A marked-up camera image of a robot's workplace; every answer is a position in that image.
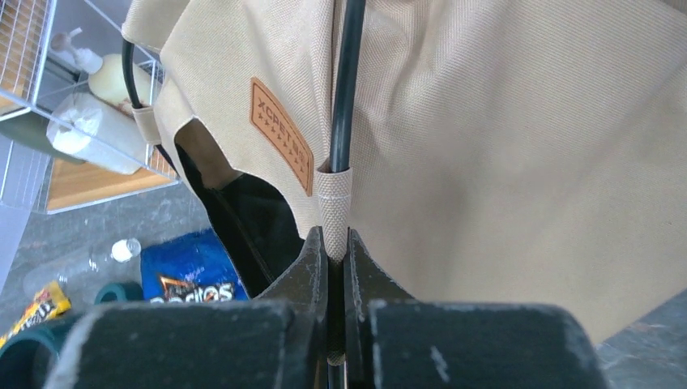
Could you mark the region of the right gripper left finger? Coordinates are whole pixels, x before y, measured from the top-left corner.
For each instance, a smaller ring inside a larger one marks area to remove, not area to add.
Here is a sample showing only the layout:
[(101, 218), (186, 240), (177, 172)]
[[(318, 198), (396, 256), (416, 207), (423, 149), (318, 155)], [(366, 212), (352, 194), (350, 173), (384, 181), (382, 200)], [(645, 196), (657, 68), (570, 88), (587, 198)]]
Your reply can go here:
[(324, 388), (326, 252), (297, 260), (248, 301), (105, 303), (70, 329), (48, 388)]

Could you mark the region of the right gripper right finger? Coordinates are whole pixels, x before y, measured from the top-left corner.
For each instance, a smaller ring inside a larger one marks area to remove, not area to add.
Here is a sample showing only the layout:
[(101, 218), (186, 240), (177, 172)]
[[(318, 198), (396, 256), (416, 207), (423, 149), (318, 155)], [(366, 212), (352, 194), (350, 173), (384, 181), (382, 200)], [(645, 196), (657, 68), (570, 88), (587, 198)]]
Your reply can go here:
[(348, 233), (350, 388), (605, 388), (582, 326), (546, 304), (422, 302)]

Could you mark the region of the tan pet tent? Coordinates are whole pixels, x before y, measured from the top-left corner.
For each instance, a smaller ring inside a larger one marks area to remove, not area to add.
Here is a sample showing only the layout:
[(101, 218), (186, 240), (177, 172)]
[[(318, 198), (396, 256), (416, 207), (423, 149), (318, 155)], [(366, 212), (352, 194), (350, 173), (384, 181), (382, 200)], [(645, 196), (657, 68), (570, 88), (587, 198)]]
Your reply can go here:
[(595, 342), (686, 287), (683, 1), (363, 1), (349, 166), (330, 155), (348, 1), (134, 1), (136, 113), (202, 200), (275, 189), (424, 300), (553, 303)]

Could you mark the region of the black tent pole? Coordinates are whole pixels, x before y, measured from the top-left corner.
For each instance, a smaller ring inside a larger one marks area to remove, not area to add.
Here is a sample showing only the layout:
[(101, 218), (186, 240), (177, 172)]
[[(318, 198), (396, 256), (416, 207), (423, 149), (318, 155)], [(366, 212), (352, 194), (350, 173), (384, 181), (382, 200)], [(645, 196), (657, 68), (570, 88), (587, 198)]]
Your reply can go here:
[(142, 109), (144, 107), (143, 103), (139, 99), (139, 94), (135, 84), (134, 78), (134, 62), (133, 62), (133, 52), (134, 44), (122, 40), (122, 74), (124, 79), (124, 84), (126, 86), (126, 91), (130, 98), (133, 109)]
[(342, 173), (350, 167), (352, 119), (365, 5), (365, 0), (346, 1), (332, 109), (330, 173)]

